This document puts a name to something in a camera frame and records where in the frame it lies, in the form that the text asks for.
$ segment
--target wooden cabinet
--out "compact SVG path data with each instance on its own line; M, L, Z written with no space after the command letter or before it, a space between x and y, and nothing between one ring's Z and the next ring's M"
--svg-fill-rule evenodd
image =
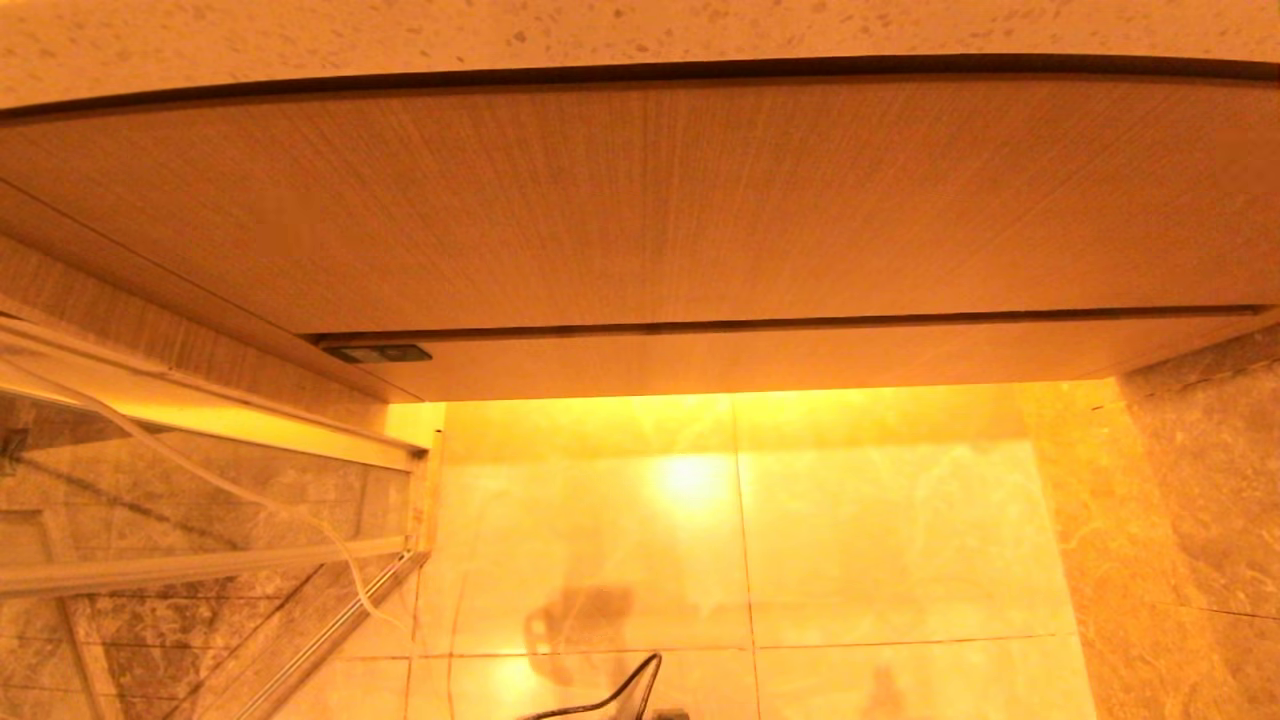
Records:
M0 231L260 338L1268 306L1276 110L1266 82L1038 74L163 102L8 120L28 202ZM535 395L1047 379L1236 320L548 332L367 369L433 400L524 396L535 368L563 369Z

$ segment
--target shower door frame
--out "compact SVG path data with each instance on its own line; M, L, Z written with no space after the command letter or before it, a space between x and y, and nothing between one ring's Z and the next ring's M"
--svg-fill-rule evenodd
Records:
M168 368L105 351L8 315L0 315L0 352L105 401L133 420L406 471L408 507L404 533L351 541L346 543L347 550L356 559L430 550L430 503L438 454L431 454L429 448L198 383ZM56 389L4 368L0 368L0 391L83 409L74 400L58 395ZM323 543L161 559L0 568L0 600L110 592L346 559L347 555L337 544Z

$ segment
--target marble wall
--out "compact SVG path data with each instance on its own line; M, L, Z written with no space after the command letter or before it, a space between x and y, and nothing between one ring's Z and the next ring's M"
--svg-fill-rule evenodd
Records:
M111 716L186 720L193 715L174 712L182 701L198 692L315 570L270 570L61 602L77 642L91 651L83 664L91 687L110 694Z
M1280 716L1280 327L1021 398L1098 716Z

